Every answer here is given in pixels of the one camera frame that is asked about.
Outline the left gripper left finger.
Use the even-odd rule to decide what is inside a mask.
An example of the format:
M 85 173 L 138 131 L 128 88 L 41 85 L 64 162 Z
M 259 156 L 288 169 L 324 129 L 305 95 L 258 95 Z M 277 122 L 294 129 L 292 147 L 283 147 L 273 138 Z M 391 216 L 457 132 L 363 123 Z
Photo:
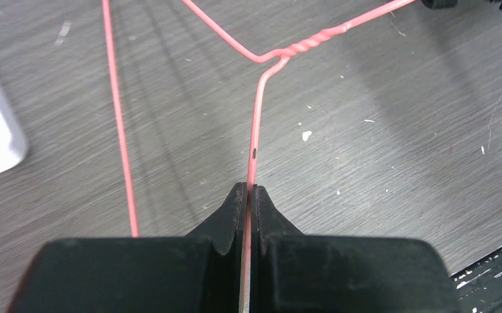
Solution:
M 31 260 L 9 312 L 237 312 L 244 183 L 182 237 L 64 238 Z

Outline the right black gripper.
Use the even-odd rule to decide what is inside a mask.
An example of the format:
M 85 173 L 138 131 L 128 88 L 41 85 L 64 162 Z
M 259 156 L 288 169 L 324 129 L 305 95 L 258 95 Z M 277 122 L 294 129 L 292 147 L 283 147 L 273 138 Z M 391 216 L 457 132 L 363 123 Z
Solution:
M 443 10 L 455 7 L 474 7 L 482 3 L 495 5 L 498 10 L 502 10 L 502 0 L 420 0 L 420 3 L 430 10 Z

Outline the pink wire hanger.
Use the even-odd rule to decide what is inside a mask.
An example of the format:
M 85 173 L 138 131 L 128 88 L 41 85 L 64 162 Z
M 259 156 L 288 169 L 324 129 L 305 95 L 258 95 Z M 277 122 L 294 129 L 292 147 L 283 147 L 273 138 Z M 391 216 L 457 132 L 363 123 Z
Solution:
M 274 76 L 277 72 L 282 70 L 288 61 L 295 55 L 304 53 L 311 48 L 319 46 L 321 43 L 328 41 L 336 35 L 343 34 L 350 29 L 376 19 L 385 14 L 391 13 L 394 10 L 402 8 L 413 0 L 397 0 L 390 1 L 380 7 L 374 8 L 360 16 L 357 16 L 347 22 L 344 22 L 335 27 L 322 29 L 320 32 L 312 35 L 309 38 L 294 43 L 287 48 L 279 48 L 271 50 L 263 55 L 256 55 L 250 50 L 245 48 L 240 42 L 234 39 L 222 27 L 220 27 L 212 18 L 210 18 L 202 9 L 199 8 L 193 1 L 185 1 L 184 4 L 196 14 L 203 22 L 205 22 L 217 35 L 226 41 L 232 48 L 245 56 L 247 59 L 255 63 L 266 63 L 279 58 L 279 61 L 272 67 L 268 68 L 258 81 L 256 89 L 256 97 L 254 102 L 254 111 L 252 116 L 252 124 L 250 129 L 250 146 L 248 152 L 248 169 L 246 176 L 247 190 L 251 191 L 256 183 L 257 172 L 257 151 L 259 147 L 259 133 L 261 122 L 261 111 L 263 105 L 263 96 L 265 86 L 269 78 Z M 113 107 L 115 110 L 115 120 L 118 133 L 119 148 L 121 152 L 121 159 L 123 164 L 123 173 L 125 178 L 126 187 L 126 200 L 128 205 L 128 213 L 130 218 L 130 229 L 133 237 L 140 236 L 140 229 L 138 224 L 136 201 L 134 195 L 134 185 L 132 174 L 130 170 L 130 160 L 128 153 L 128 145 L 126 142 L 125 124 L 123 121 L 123 111 L 121 106 L 121 95 L 119 88 L 119 78 L 117 73 L 117 63 L 115 59 L 115 44 L 113 34 L 113 22 L 111 19 L 111 5 L 107 0 L 102 0 L 102 15 L 104 19 L 104 33 L 106 39 L 106 50 L 108 57 L 108 68 L 110 75 L 111 95 L 113 100 Z M 244 201 L 244 224 L 243 224 L 243 246 L 240 248 L 243 259 L 240 266 L 240 280 L 239 280 L 239 295 L 238 295 L 238 312 L 244 312 L 246 308 L 250 308 L 250 275 L 251 275 L 251 244 L 252 244 L 252 230 L 251 230 L 251 208 L 250 200 Z

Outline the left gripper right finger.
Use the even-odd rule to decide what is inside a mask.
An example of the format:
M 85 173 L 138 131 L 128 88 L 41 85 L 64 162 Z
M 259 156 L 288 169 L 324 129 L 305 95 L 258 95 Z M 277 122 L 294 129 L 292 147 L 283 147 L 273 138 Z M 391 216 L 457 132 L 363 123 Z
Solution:
M 253 188 L 252 312 L 459 312 L 436 250 L 396 237 L 306 235 Z

